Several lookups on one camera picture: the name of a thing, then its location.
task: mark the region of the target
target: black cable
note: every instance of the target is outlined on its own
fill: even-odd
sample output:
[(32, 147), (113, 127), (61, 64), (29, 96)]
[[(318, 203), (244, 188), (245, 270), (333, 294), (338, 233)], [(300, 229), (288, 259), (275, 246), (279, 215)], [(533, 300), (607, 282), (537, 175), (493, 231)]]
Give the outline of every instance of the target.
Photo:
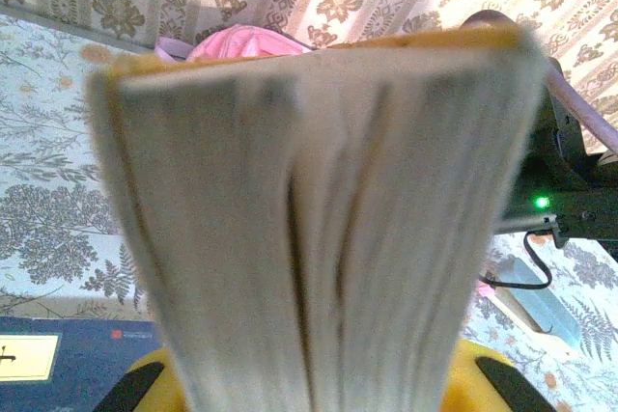
[(483, 277), (481, 275), (479, 275), (479, 280), (493, 288), (503, 287), (519, 289), (543, 289), (549, 287), (551, 285), (551, 281), (553, 280), (553, 277), (551, 276), (551, 271), (549, 270), (549, 267), (541, 260), (541, 258), (539, 258), (539, 255), (537, 255), (536, 251), (532, 249), (532, 246), (530, 246), (528, 236), (531, 234), (533, 234), (533, 232), (528, 232), (523, 237), (523, 247), (525, 248), (525, 251), (528, 252), (530, 258), (532, 258), (533, 262), (537, 265), (537, 267), (539, 267), (548, 278), (548, 280), (544, 284), (518, 284), (515, 282), (499, 282), (497, 280), (488, 279), (487, 277)]

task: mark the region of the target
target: green light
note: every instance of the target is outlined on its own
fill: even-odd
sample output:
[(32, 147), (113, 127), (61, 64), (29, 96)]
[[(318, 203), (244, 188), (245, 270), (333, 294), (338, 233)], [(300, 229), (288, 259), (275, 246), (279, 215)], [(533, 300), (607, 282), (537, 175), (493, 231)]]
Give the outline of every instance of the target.
[(549, 198), (548, 197), (537, 197), (534, 199), (534, 206), (538, 209), (546, 209), (549, 207)]

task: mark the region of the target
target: pink fabric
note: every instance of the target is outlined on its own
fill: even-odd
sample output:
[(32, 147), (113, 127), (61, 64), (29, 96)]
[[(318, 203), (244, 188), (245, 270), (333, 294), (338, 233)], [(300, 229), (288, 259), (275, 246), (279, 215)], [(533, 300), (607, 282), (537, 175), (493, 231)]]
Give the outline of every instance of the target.
[(236, 25), (208, 36), (196, 47), (170, 38), (156, 40), (154, 53), (164, 61), (299, 55), (310, 49), (268, 29)]
[(481, 296), (484, 296), (484, 297), (495, 295), (495, 289), (493, 289), (487, 284), (484, 284), (483, 282), (476, 283), (476, 290)]

